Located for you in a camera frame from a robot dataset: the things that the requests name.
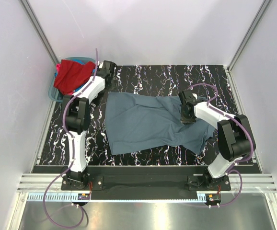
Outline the grey-blue t shirt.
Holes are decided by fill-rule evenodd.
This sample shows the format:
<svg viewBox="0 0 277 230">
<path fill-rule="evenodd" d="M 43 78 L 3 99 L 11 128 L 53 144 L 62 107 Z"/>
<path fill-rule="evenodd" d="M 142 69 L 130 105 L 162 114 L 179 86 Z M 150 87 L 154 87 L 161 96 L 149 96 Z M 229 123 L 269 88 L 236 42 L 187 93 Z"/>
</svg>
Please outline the grey-blue t shirt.
<svg viewBox="0 0 277 230">
<path fill-rule="evenodd" d="M 164 145 L 183 146 L 199 154 L 214 127 L 198 119 L 181 123 L 178 96 L 144 96 L 127 92 L 108 94 L 105 129 L 112 155 L 128 154 Z"/>
</svg>

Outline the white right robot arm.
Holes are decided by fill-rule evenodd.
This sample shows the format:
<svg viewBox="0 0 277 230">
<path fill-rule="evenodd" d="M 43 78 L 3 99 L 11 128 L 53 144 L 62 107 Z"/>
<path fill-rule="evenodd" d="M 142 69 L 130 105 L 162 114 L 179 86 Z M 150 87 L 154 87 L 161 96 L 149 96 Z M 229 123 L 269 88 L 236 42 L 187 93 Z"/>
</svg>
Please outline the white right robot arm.
<svg viewBox="0 0 277 230">
<path fill-rule="evenodd" d="M 203 120 L 217 130 L 219 154 L 195 181 L 188 181 L 189 189 L 217 190 L 240 162 L 251 159 L 256 143 L 247 116 L 226 113 L 207 101 L 199 99 L 190 89 L 179 93 L 181 122 L 193 124 Z"/>
</svg>

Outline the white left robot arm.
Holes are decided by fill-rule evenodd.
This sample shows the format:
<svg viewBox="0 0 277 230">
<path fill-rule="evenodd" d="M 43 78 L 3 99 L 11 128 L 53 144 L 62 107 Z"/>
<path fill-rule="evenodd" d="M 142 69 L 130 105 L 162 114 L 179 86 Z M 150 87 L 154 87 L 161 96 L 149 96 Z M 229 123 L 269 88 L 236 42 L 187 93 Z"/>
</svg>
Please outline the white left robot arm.
<svg viewBox="0 0 277 230">
<path fill-rule="evenodd" d="M 90 103 L 111 84 L 116 63 L 105 60 L 96 64 L 97 70 L 73 94 L 63 97 L 62 124 L 69 141 L 69 165 L 63 172 L 63 185 L 83 190 L 91 187 L 85 159 L 85 136 L 91 123 Z"/>
</svg>

